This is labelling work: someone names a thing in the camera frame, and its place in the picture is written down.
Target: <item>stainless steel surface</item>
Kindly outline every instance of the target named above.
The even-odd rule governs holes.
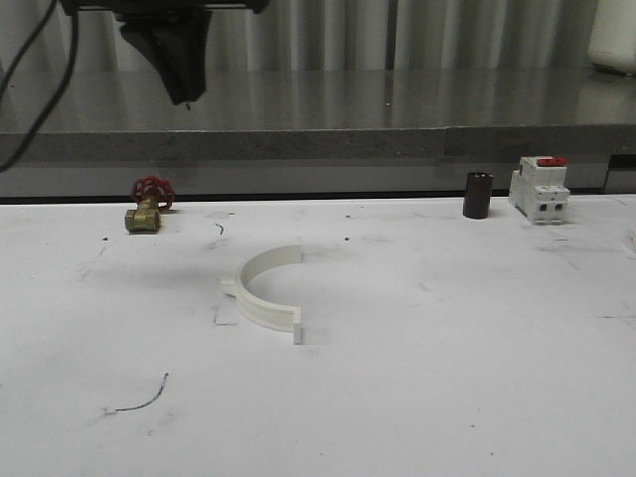
[[[0,150],[56,82],[15,77]],[[0,195],[115,195],[153,172],[182,194],[459,190],[476,168],[505,188],[524,154],[567,155],[570,187],[601,187],[611,154],[636,153],[636,82],[589,69],[212,73],[190,109],[163,92],[151,73],[77,74]]]

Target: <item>black cable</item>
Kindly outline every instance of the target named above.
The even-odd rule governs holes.
[[[16,151],[11,155],[11,157],[9,157],[9,159],[7,159],[7,161],[4,164],[0,165],[0,173],[7,171],[20,160],[22,155],[31,145],[33,138],[40,130],[40,127],[42,127],[42,124],[44,124],[44,122],[47,120],[51,112],[55,109],[56,105],[58,104],[62,96],[64,95],[65,91],[67,90],[67,87],[69,86],[69,83],[71,82],[71,78],[73,77],[73,71],[75,70],[75,67],[76,67],[76,59],[78,58],[79,43],[80,43],[80,18],[79,18],[78,11],[75,10],[71,14],[71,45],[69,50],[69,60],[67,62],[67,68],[64,71],[64,76],[62,77],[62,80],[60,81],[60,85],[56,89],[51,99],[49,99],[49,102],[47,102],[46,106],[44,107],[40,115],[38,115],[36,120],[31,125],[31,128],[22,139],[22,142],[20,143]]]
[[[159,393],[157,393],[155,395],[155,397],[153,399],[151,399],[149,402],[145,402],[144,404],[141,405],[136,405],[135,407],[124,407],[122,409],[116,409],[115,412],[122,412],[124,410],[138,410],[141,409],[142,407],[145,407],[146,405],[150,405],[152,404],[155,400],[157,400],[161,394],[163,393],[164,388],[166,387],[166,381],[168,381],[168,373],[166,373],[163,376],[163,381],[161,382],[161,387],[159,388]]]
[[[27,41],[24,42],[24,45],[22,46],[22,48],[20,48],[20,50],[18,51],[18,54],[13,59],[13,62],[11,62],[11,66],[7,70],[7,73],[2,78],[2,82],[0,83],[0,101],[2,100],[2,96],[4,95],[5,91],[7,90],[7,87],[9,86],[9,81],[11,80],[13,73],[16,72],[18,65],[22,61],[22,57],[24,57],[25,54],[29,51],[29,49],[31,48],[31,45],[33,45],[33,42],[36,41],[36,38],[38,38],[38,36],[44,30],[44,27],[46,27],[47,24],[49,23],[49,20],[51,20],[51,17],[53,16],[53,12],[56,11],[57,4],[58,4],[58,0],[52,0],[51,4],[49,5],[49,7],[47,8],[47,11],[44,14],[44,17],[42,18],[42,20],[40,20],[40,23],[35,28],[35,30],[31,33]]]

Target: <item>white table surface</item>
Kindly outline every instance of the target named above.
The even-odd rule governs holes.
[[[491,206],[0,207],[0,475],[636,475],[636,196]],[[297,237],[294,346],[219,279]]]

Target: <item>red handwheel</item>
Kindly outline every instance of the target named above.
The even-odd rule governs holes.
[[[167,211],[175,201],[175,191],[170,185],[170,181],[160,179],[157,176],[143,177],[135,181],[130,195],[137,204],[146,197],[154,197],[157,203],[165,203],[163,206],[159,206],[160,211]]]

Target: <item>white plastic clip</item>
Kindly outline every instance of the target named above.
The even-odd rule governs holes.
[[[302,245],[287,245],[265,251],[244,263],[234,276],[221,279],[223,292],[237,298],[240,312],[254,323],[275,331],[293,333],[294,344],[302,340],[300,307],[270,303],[254,296],[247,284],[257,275],[277,266],[302,262]]]

